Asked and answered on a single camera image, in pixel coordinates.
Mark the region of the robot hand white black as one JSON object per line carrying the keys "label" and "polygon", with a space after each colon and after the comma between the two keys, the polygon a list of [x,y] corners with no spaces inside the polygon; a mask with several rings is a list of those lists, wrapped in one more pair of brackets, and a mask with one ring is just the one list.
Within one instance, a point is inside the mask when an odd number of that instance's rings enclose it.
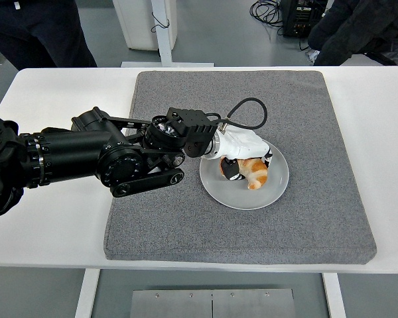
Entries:
{"label": "robot hand white black", "polygon": [[228,126],[216,131],[210,158],[220,160],[221,174],[228,180],[245,179],[249,189],[259,189],[268,178],[271,147],[252,130]]}

